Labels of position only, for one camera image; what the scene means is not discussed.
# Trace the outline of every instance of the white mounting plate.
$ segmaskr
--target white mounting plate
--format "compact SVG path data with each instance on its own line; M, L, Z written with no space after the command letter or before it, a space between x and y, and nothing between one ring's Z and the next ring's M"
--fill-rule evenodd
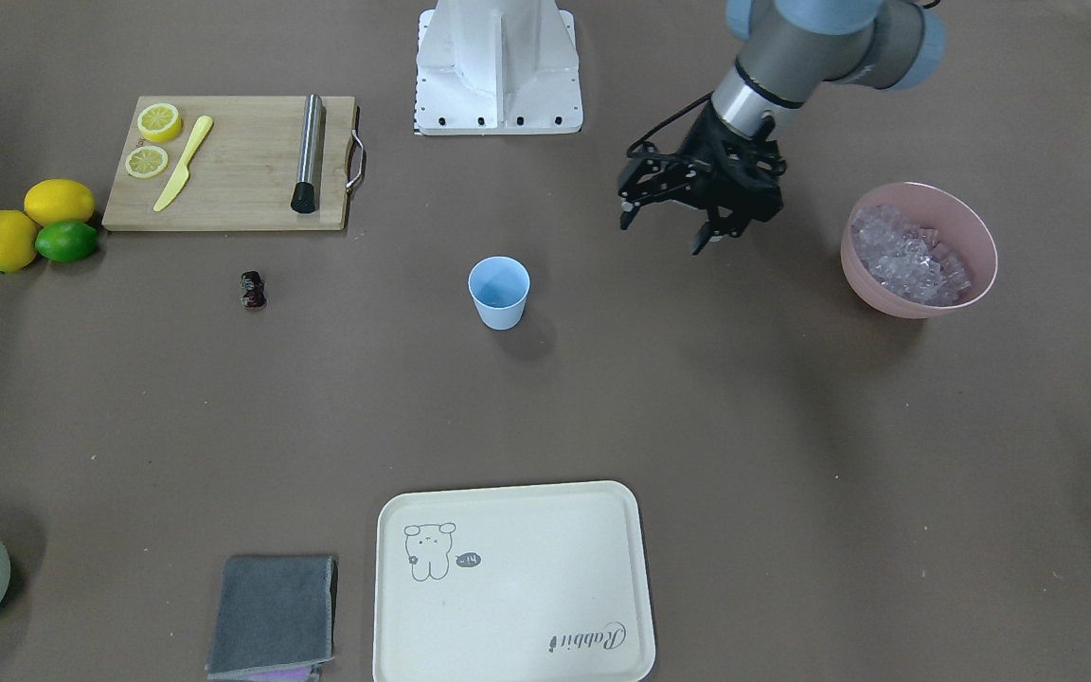
M432 24L435 10L420 14L419 45ZM559 10L575 45L575 16ZM478 124L482 118L484 125ZM584 128L584 99L579 73L541 72L531 83L513 92L506 103L506 120L499 121L496 95L472 89L460 74L428 73L416 69L416 134L555 134L578 133Z
M382 510L376 682L636 682L654 665L624 484L410 492Z

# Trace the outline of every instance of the metal muddler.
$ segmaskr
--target metal muddler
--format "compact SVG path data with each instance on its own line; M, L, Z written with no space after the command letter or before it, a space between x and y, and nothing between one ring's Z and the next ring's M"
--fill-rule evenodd
M317 211L322 181L322 133L326 124L326 107L317 95L305 99L305 116L302 119L302 153L298 164L298 184L293 186L293 199L289 207L298 213Z

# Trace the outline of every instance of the yellow lemon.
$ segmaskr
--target yellow lemon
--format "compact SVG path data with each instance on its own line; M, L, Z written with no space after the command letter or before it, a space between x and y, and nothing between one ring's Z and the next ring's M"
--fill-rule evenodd
M151 142L170 142L182 129L183 120L173 104L151 104L137 113L137 130Z
M152 147L146 144L125 156L125 172L142 180L163 172L166 165L168 165L168 153L164 147Z
M23 212L0 212L0 273L21 270L36 258L36 229Z
M86 222L95 215L95 194L83 183L53 178L37 182L27 191L23 212L43 226L62 219Z

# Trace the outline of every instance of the white tray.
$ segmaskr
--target white tray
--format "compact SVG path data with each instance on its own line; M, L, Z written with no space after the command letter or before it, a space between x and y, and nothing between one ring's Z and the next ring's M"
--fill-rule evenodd
M376 522L376 682L636 682L655 626L612 480L410 492Z

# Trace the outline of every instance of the bear drawing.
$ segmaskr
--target bear drawing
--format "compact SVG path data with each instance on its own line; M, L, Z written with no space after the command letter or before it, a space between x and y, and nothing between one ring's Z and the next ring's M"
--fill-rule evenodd
M407 526L406 555L411 562L411 578L423 583L424 579L441 579L448 573L448 552L454 548L454 536L457 530L454 523L429 523L425 526Z

